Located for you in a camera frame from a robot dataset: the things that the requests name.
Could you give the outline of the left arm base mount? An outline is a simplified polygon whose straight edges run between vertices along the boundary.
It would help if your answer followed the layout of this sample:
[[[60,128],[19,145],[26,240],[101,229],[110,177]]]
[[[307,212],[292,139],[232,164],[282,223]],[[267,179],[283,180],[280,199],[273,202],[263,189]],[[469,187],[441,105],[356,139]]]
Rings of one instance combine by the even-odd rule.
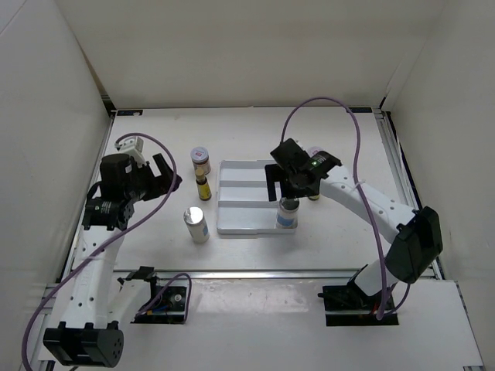
[[[163,281],[153,267],[140,267],[118,281],[124,300],[114,301],[111,306],[117,310],[128,309],[131,323],[186,323],[193,287],[192,278],[186,272]]]

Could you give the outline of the silver lid white bottle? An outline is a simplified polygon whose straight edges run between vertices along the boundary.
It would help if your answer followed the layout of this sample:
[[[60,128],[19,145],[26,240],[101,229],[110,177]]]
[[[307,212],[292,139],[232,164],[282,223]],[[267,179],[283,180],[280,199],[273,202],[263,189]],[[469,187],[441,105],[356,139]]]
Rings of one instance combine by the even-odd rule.
[[[195,243],[206,243],[210,237],[204,212],[200,207],[191,206],[183,214],[183,220]]]

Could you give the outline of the silver lid blue bottle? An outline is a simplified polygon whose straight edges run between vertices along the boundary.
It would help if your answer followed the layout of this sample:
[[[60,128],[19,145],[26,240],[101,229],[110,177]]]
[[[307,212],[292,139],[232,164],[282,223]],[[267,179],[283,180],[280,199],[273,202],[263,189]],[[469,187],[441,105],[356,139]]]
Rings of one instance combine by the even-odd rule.
[[[280,229],[295,229],[298,226],[299,200],[281,198],[278,203],[276,226]]]

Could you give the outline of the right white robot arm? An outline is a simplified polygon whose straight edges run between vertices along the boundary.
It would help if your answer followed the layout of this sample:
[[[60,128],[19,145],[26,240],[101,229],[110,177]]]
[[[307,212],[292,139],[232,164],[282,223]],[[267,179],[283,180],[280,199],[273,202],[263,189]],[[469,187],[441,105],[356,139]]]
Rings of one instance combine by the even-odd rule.
[[[274,163],[265,166],[269,200],[324,196],[369,223],[374,236],[390,244],[343,286],[349,309],[364,309],[373,301],[384,309],[394,285],[414,284],[443,251],[439,215],[434,209],[395,202],[353,179],[335,156],[326,151],[309,155],[291,138],[272,150],[271,156]]]

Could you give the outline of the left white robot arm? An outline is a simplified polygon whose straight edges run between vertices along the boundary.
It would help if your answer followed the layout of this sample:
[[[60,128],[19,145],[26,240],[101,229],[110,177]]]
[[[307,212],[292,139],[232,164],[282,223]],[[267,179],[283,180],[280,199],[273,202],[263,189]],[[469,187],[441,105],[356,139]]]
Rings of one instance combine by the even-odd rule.
[[[100,179],[88,190],[79,239],[80,263],[65,283],[73,282],[66,309],[57,325],[43,334],[43,345],[64,366],[114,368],[124,348],[124,329],[143,307],[153,309],[162,290],[152,284],[152,270],[124,283],[110,299],[111,280],[118,251],[135,204],[165,200],[182,181],[175,162],[153,155],[159,174],[140,155],[106,155],[100,163]]]

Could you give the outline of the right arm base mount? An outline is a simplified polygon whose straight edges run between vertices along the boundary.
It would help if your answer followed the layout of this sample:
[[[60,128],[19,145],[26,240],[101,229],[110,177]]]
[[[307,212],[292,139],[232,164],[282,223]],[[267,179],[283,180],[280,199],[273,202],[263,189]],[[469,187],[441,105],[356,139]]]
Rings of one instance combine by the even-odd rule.
[[[317,294],[323,300],[327,327],[399,325],[397,314],[387,314],[395,307],[392,297],[387,300],[384,317],[378,320],[376,314],[381,304],[381,292],[366,296],[355,284],[357,275],[365,267],[356,272],[345,285],[323,286],[322,291]]]

